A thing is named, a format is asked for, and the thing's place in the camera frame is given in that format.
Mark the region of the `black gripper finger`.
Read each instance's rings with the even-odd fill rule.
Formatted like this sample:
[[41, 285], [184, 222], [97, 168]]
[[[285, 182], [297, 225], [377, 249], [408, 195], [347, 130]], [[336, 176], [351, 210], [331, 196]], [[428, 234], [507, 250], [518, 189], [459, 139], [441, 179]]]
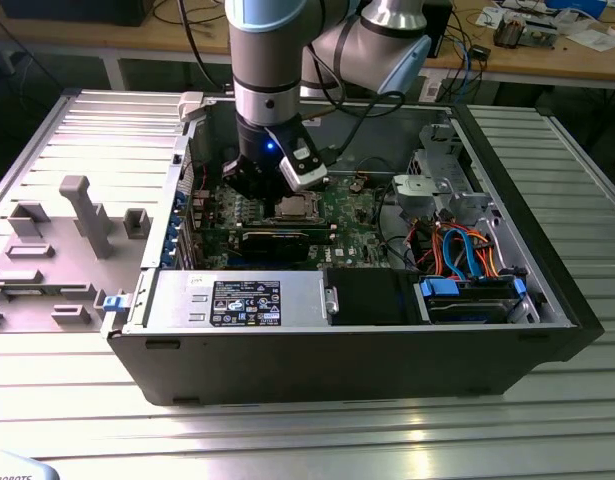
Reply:
[[277, 174], [274, 179], [273, 193], [275, 201], [274, 215], [280, 216], [283, 201], [293, 196], [293, 191], [282, 174]]
[[248, 200], [257, 200], [263, 206], [263, 215], [273, 215], [273, 191], [268, 177], [253, 161], [244, 155], [222, 165], [222, 180]]

